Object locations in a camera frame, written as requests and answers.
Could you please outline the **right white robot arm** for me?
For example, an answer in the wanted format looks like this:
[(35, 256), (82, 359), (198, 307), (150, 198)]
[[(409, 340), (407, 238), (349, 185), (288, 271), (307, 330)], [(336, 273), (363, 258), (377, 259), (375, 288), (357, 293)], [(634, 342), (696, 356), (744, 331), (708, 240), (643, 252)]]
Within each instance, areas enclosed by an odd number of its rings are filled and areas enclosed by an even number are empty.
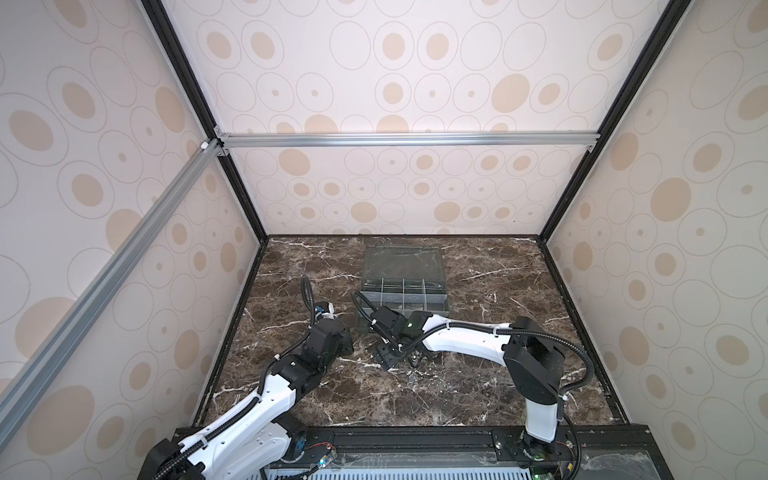
[(406, 318), (386, 306), (362, 316), (380, 336), (374, 357), (385, 370), (405, 359), (415, 363), (430, 352), (460, 353), (505, 366), (525, 399), (525, 430), (513, 455), (528, 464), (551, 459), (562, 418), (560, 383), (571, 348), (568, 341), (543, 331), (527, 317), (512, 324), (484, 325), (426, 311), (414, 311)]

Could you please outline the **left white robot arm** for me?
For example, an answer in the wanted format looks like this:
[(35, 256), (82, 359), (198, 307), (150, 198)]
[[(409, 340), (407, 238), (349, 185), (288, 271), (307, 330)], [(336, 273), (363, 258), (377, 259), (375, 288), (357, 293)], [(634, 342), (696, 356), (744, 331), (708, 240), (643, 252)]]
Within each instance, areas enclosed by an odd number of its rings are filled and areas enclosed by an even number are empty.
[(337, 358), (352, 351), (344, 323), (322, 315), (296, 348), (266, 371), (257, 391), (180, 442), (158, 442), (138, 477), (236, 479), (279, 460), (289, 450), (292, 435), (277, 423), (278, 417), (318, 387)]

